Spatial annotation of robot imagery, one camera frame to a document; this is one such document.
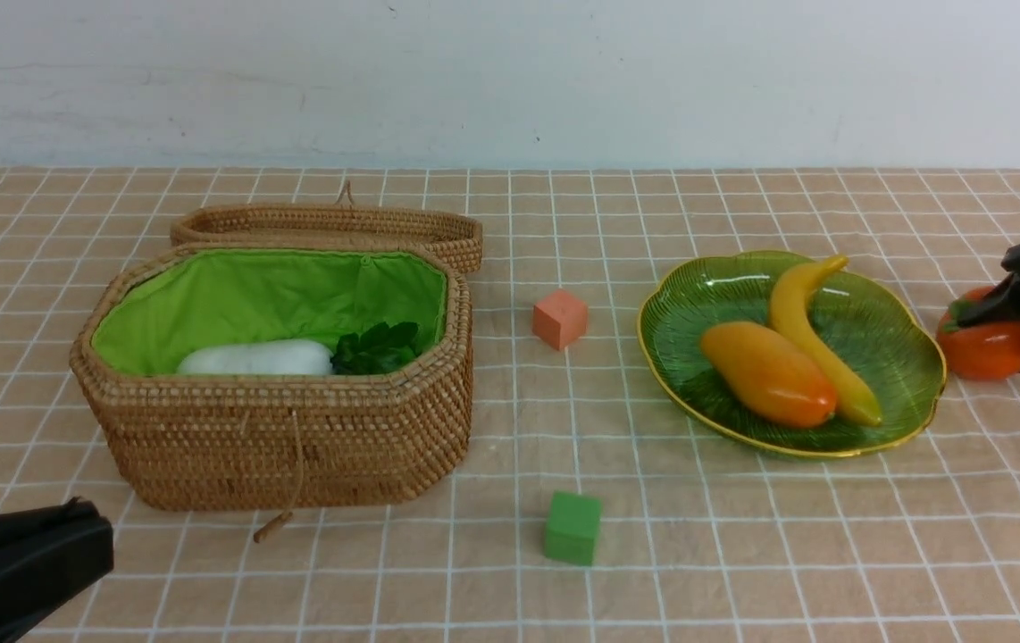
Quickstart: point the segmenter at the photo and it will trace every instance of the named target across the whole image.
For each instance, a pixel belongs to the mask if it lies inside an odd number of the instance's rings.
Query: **orange cube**
[[[585,334],[589,305],[557,289],[534,304],[534,335],[554,350],[564,350]]]

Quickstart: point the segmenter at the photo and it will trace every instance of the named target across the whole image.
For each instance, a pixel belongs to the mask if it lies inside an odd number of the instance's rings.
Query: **orange mango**
[[[700,349],[736,399],[771,423],[812,429],[832,419],[837,393],[790,340],[755,322],[726,322],[701,335]]]

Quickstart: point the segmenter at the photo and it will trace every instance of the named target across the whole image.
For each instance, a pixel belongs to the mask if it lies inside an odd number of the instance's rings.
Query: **banana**
[[[808,322],[808,306],[812,297],[823,288],[831,275],[848,265],[848,257],[836,255],[825,260],[810,261],[789,267],[772,286],[768,300],[768,325],[797,345],[836,387],[836,414],[842,419],[863,427],[882,424],[882,409],[866,382],[850,369]]]

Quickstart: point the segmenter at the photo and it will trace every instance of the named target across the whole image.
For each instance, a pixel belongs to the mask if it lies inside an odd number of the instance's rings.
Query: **white wall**
[[[0,164],[1020,166],[1017,0],[0,0]]]

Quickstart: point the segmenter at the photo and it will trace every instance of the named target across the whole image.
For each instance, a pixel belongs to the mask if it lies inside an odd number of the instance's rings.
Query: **green cube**
[[[601,500],[556,491],[550,500],[543,552],[553,561],[591,566],[600,526]]]

